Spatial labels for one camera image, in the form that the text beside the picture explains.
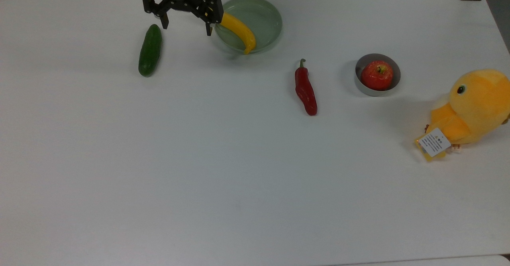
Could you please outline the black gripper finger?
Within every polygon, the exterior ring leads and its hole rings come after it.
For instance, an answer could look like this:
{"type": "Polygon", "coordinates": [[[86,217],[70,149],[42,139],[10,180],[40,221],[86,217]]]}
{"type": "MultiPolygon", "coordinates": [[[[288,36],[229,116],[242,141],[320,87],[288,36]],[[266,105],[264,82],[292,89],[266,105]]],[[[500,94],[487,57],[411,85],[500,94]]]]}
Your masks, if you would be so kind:
{"type": "Polygon", "coordinates": [[[168,28],[169,19],[168,11],[171,9],[172,0],[142,0],[143,8],[146,13],[153,14],[156,18],[160,19],[163,29],[168,28]]]}
{"type": "Polygon", "coordinates": [[[205,22],[206,35],[211,36],[213,24],[222,22],[224,8],[222,0],[191,0],[191,12],[205,22]]]}

